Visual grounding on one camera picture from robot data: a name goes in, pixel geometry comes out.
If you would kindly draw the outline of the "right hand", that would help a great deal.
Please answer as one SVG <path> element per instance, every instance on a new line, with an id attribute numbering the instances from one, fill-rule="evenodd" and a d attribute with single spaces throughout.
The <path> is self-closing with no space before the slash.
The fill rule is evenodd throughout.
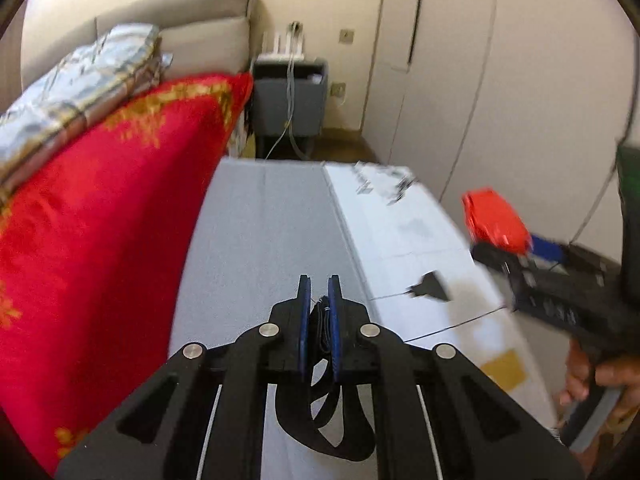
<path id="1" fill-rule="evenodd" d="M 566 408 L 574 401 L 585 400 L 590 391 L 590 382 L 594 380 L 598 386 L 603 388 L 623 388 L 620 400 L 608 418 L 610 425 L 624 422 L 639 411 L 640 364 L 638 356 L 634 354 L 618 356 L 593 367 L 587 353 L 582 350 L 577 340 L 572 339 L 565 366 L 565 385 L 559 393 L 559 402 L 562 408 Z"/>

